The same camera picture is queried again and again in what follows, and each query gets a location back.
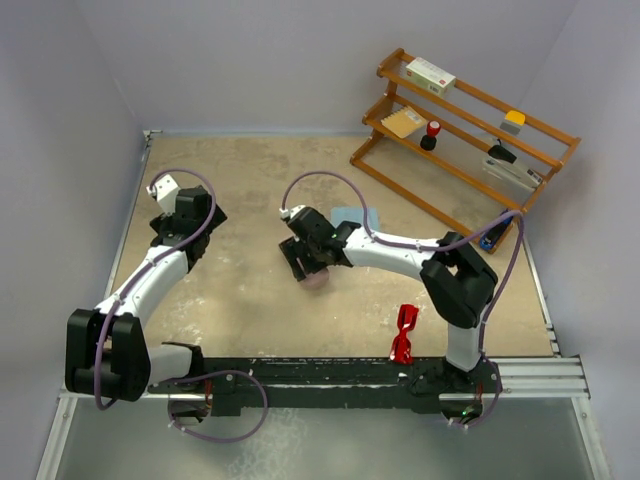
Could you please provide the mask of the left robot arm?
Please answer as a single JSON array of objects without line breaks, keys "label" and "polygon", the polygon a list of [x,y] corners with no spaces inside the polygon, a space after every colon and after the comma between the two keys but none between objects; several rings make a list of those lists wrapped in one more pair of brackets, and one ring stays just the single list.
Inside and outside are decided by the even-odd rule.
[{"label": "left robot arm", "polygon": [[165,296],[204,255],[227,216],[202,186],[181,188],[165,175],[149,189],[162,212],[145,258],[113,294],[77,309],[66,328],[65,386],[97,399],[136,401],[151,385],[171,380],[184,392],[206,378],[200,348],[165,342],[149,348],[144,327]]}]

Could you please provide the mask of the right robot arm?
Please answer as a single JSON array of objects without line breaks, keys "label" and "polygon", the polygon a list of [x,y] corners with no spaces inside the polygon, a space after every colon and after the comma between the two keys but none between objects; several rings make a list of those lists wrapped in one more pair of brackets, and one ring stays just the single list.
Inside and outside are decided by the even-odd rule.
[{"label": "right robot arm", "polygon": [[498,277],[469,244],[449,247],[462,236],[410,240],[343,221],[334,226],[316,209],[282,209],[292,232],[279,248],[297,281],[332,266],[377,268],[421,282],[436,312],[448,323],[446,383],[467,391],[480,379],[481,317],[494,297]]}]

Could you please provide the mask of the pink glasses case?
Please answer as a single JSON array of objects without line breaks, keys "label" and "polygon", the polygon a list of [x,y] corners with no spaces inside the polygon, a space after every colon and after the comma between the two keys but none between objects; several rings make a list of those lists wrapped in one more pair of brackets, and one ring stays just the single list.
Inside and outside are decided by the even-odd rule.
[{"label": "pink glasses case", "polygon": [[304,266],[301,260],[297,261],[303,272],[303,278],[298,281],[299,285],[306,290],[322,288],[329,281],[329,270],[324,264],[312,267]]}]

